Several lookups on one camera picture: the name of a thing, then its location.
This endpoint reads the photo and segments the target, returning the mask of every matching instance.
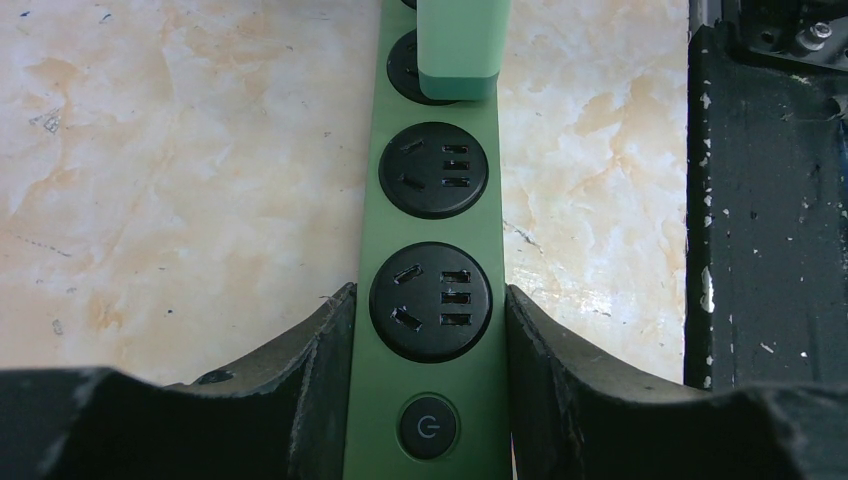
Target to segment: power button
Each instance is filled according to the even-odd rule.
[[[450,448],[455,438],[456,417],[438,398],[419,398],[406,407],[400,419],[401,443],[415,458],[436,458]]]

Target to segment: marble tile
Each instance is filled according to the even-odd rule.
[[[515,0],[499,93],[508,281],[673,380],[687,9]],[[189,382],[356,278],[377,0],[0,15],[0,366]]]

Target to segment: black round socket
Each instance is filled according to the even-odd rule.
[[[431,460],[442,455],[456,438],[456,416],[436,397],[412,402],[400,418],[400,441],[415,458]]]
[[[389,257],[377,272],[369,310],[377,334],[395,353],[416,362],[444,362],[483,336],[492,292],[467,253],[444,243],[417,243]]]
[[[417,30],[400,37],[389,51],[386,73],[395,90],[413,102],[432,106],[456,103],[455,100],[433,100],[421,92],[421,83],[418,80]]]
[[[380,185],[399,209],[441,219],[469,209],[489,178],[486,153],[465,130],[441,122],[413,125],[386,145]]]

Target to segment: power strip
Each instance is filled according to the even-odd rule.
[[[398,92],[404,3],[382,7],[344,477],[511,478],[497,100]]]

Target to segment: screw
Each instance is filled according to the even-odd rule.
[[[824,48],[824,43],[833,35],[833,29],[825,22],[817,22],[809,28],[801,30],[795,36],[795,41],[807,52],[818,52]]]

